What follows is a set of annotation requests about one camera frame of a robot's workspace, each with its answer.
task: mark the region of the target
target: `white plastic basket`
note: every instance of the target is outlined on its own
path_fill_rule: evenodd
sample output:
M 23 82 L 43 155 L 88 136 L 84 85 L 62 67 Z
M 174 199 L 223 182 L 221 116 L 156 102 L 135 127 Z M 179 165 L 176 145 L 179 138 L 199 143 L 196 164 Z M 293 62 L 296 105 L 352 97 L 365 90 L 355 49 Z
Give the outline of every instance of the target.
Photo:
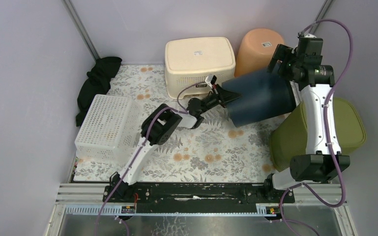
M 80 159 L 124 165 L 133 152 L 140 106 L 131 98 L 98 94 L 74 141 Z

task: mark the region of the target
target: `barcode sticker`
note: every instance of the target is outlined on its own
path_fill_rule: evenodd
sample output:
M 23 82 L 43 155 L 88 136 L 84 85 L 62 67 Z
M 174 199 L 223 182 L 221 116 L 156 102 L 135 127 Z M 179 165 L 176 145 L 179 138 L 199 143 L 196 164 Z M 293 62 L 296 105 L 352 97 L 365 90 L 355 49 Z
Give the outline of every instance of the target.
M 264 42 L 264 43 L 261 43 L 261 45 L 263 45 L 263 47 L 265 47 L 265 48 L 272 46 L 272 44 L 270 42 Z

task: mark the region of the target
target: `gray metal frame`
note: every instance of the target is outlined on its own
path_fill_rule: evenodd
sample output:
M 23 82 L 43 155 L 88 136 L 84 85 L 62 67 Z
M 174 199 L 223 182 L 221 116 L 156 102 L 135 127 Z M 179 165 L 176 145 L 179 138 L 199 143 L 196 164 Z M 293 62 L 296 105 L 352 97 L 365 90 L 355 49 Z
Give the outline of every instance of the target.
M 77 31 L 82 36 L 83 42 L 86 44 L 86 46 L 89 49 L 89 52 L 92 54 L 92 57 L 96 60 L 99 59 L 99 53 L 97 52 L 94 44 L 92 43 L 91 37 L 89 36 L 88 32 L 86 31 L 85 26 L 83 25 L 82 21 L 80 20 L 79 15 L 76 12 L 76 9 L 74 8 L 73 3 L 71 0 L 62 0 L 64 3 L 64 6 L 66 7 L 67 12 L 69 13 L 70 17 L 72 18 L 72 21 L 74 22 Z
M 325 0 L 324 4 L 322 5 L 321 9 L 319 10 L 318 15 L 316 16 L 314 21 L 318 21 L 318 20 L 325 18 L 325 16 L 327 15 L 327 12 L 330 10 L 330 8 L 331 8 L 331 6 L 333 5 L 334 2 L 335 2 L 335 0 Z M 319 27 L 319 24 L 312 26 L 311 29 L 309 30 L 309 33 L 315 35 L 315 32 L 318 29 L 318 27 Z
M 61 184 L 56 198 L 53 214 L 49 221 L 45 236 L 57 236 L 60 233 L 66 208 L 71 205 L 102 205 L 102 196 L 106 183 L 65 183 Z M 341 188 L 339 184 L 312 184 L 312 188 L 326 201 L 335 203 L 341 198 Z M 287 206 L 322 206 L 322 203 L 307 188 L 296 188 L 294 204 Z M 133 203 L 108 203 L 115 206 L 128 206 Z M 260 206 L 277 206 L 277 204 L 257 204 Z M 347 202 L 343 206 L 336 208 L 335 213 L 343 236 L 357 236 L 354 222 L 351 218 Z

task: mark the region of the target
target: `purple cable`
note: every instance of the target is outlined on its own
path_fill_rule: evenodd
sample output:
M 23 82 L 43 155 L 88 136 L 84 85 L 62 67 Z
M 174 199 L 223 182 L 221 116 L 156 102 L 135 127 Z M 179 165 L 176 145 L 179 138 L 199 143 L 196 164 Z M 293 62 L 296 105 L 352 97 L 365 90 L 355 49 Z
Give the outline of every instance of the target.
M 150 126 L 149 128 L 147 129 L 147 135 L 146 135 L 146 140 L 144 140 L 143 142 L 143 146 L 146 144 L 147 140 L 148 140 L 148 136 L 150 134 L 150 131 L 153 127 L 153 124 L 155 123 L 155 121 L 158 119 L 158 117 L 160 116 L 161 113 L 163 113 L 164 111 L 167 111 L 167 110 L 171 110 L 172 108 L 170 107 L 166 107 L 166 108 L 163 108 L 161 109 L 153 118 L 153 120 L 150 122 Z M 98 215 L 96 217 L 96 221 L 95 221 L 95 228 L 94 228 L 94 235 L 97 236 L 97 226 L 98 226 L 98 222 L 99 222 L 99 219 L 100 219 L 100 216 L 102 214 L 102 210 L 103 208 L 105 207 L 106 203 L 109 201 L 109 199 L 112 197 L 112 195 L 114 194 L 114 192 L 117 190 L 117 188 L 120 186 L 120 184 L 123 182 L 124 180 L 124 177 L 128 174 L 128 171 L 130 170 L 131 166 L 133 165 L 135 159 L 137 158 L 138 154 L 141 152 L 141 149 L 143 148 L 143 146 L 141 146 L 138 151 L 135 153 L 134 157 L 132 158 L 130 164 L 128 165 L 128 168 L 125 170 L 123 176 L 121 177 L 120 181 L 118 181 L 117 185 L 115 185 L 115 187 L 112 189 L 111 193 L 106 197 L 105 201 L 103 202 L 102 204 L 102 207 L 100 208 L 99 212 L 98 212 Z M 129 236 L 129 228 L 128 228 L 128 225 L 125 224 L 126 228 L 127 228 L 127 236 Z
M 346 66 L 345 66 L 344 70 L 342 71 L 341 75 L 338 77 L 337 82 L 334 84 L 334 86 L 329 91 L 327 97 L 325 98 L 324 105 L 327 105 L 330 102 L 331 96 L 333 95 L 335 89 L 337 88 L 338 84 L 342 80 L 344 74 L 347 72 L 348 68 L 350 67 L 351 58 L 353 57 L 353 37 L 351 36 L 351 32 L 347 28 L 347 26 L 345 26 L 340 21 L 337 21 L 337 20 L 334 20 L 334 19 L 322 19 L 322 20 L 316 21 L 313 24 L 309 25 L 302 32 L 305 32 L 306 30 L 308 30 L 310 27 L 312 27 L 315 24 L 318 24 L 318 23 L 321 23 L 321 22 L 326 22 L 326 21 L 328 21 L 328 22 L 334 22 L 334 23 L 340 25 L 341 27 L 343 27 L 346 30 L 347 35 L 348 35 L 349 44 L 350 44 L 350 50 L 349 50 L 349 53 L 348 53 L 348 59 L 347 59 Z M 329 128 L 329 124 L 328 124 L 328 107 L 327 106 L 324 106 L 323 115 L 324 115 L 325 136 L 326 136 L 326 139 L 327 139 L 327 143 L 331 143 L 330 128 Z M 304 185 L 324 205 L 326 205 L 328 207 L 340 207 L 346 201 L 346 186 L 344 185 L 343 175 L 341 174 L 341 169 L 340 169 L 340 166 L 338 165 L 338 161 L 337 161 L 337 158 L 335 157 L 335 153 L 334 153 L 334 150 L 332 148 L 332 145 L 328 145 L 328 149 L 330 151 L 331 157 L 332 157 L 334 165 L 335 165 L 335 169 L 337 170 L 337 173 L 338 173 L 338 179 L 340 181 L 341 192 L 342 192 L 341 193 L 341 199 L 340 199 L 340 201 L 337 204 L 330 204 L 330 203 L 324 201 L 320 196 L 318 196 L 318 194 L 315 191 L 313 191 L 311 189 L 311 187 L 309 187 L 309 185 L 307 185 L 306 183 L 304 183 Z
M 348 40 L 349 40 L 349 44 L 350 44 L 350 50 L 349 50 L 349 53 L 348 53 L 348 59 L 347 59 L 346 66 L 345 66 L 344 70 L 342 71 L 342 73 L 340 74 L 340 76 L 338 77 L 337 82 L 334 84 L 334 86 L 329 91 L 327 97 L 325 98 L 324 105 L 327 105 L 330 102 L 331 96 L 333 95 L 335 89 L 337 88 L 337 85 L 340 83 L 344 74 L 347 72 L 348 68 L 350 67 L 351 58 L 353 57 L 353 37 L 351 36 L 351 32 L 347 28 L 347 26 L 345 26 L 342 22 L 334 20 L 334 19 L 322 19 L 322 20 L 319 20 L 319 21 L 315 21 L 314 23 L 307 26 L 303 31 L 301 31 L 301 33 L 305 33 L 305 31 L 307 31 L 313 25 L 319 24 L 321 22 L 333 22 L 333 23 L 336 23 L 336 24 L 340 25 L 341 27 L 343 27 L 347 32 Z M 324 128 L 325 128 L 325 135 L 326 135 L 327 143 L 331 143 L 330 128 L 329 128 L 329 124 L 328 124 L 328 107 L 327 106 L 324 106 L 323 115 L 324 115 Z M 338 165 L 338 161 L 337 161 L 337 158 L 335 157 L 335 153 L 334 153 L 334 150 L 332 148 L 332 145 L 328 145 L 328 150 L 331 154 L 331 157 L 332 157 L 334 165 L 335 165 L 335 169 L 337 170 L 337 173 L 338 173 L 338 179 L 340 181 L 340 186 L 341 186 L 341 199 L 337 204 L 328 203 L 324 199 L 322 199 L 322 197 L 320 197 L 307 183 L 299 183 L 299 184 L 296 184 L 296 185 L 288 188 L 287 190 L 285 190 L 285 192 L 283 193 L 283 195 L 281 197 L 281 201 L 280 201 L 280 205 L 279 205 L 279 207 L 281 209 L 282 219 L 286 223 L 288 228 L 290 230 L 292 230 L 292 232 L 294 232 L 297 236 L 300 236 L 300 235 L 296 231 L 294 231 L 291 228 L 291 226 L 288 224 L 288 221 L 292 221 L 292 220 L 285 219 L 284 214 L 283 214 L 283 209 L 282 209 L 282 203 L 283 203 L 284 197 L 290 191 L 290 189 L 294 189 L 294 188 L 297 188 L 299 186 L 304 185 L 306 188 L 309 189 L 309 191 L 318 200 L 320 200 L 324 205 L 326 205 L 328 207 L 340 207 L 346 201 L 346 186 L 344 185 L 343 175 L 341 174 L 341 169 L 340 169 L 340 166 Z
M 180 104 L 180 102 L 179 102 L 179 97 L 180 97 L 180 95 L 182 94 L 182 92 L 184 92 L 184 91 L 186 91 L 186 90 L 188 90 L 188 89 L 190 89 L 191 87 L 193 87 L 193 86 L 196 86 L 196 85 L 200 85 L 200 84 L 202 84 L 202 83 L 204 83 L 205 81 L 202 81 L 202 82 L 199 82 L 199 83 L 195 83 L 195 84 L 193 84 L 193 85 L 191 85 L 191 86 L 189 86 L 189 87 L 187 87 L 187 88 L 184 88 L 182 91 L 180 91 L 180 93 L 177 95 L 177 104 L 179 104 L 179 106 L 184 110 L 184 111 L 186 111 L 186 108 L 182 105 L 182 104 Z
M 121 224 L 124 224 L 125 225 L 125 228 L 126 228 L 126 235 L 129 235 L 129 227 L 128 227 L 128 224 L 125 223 L 125 221 L 123 219 L 120 219 L 120 222 Z

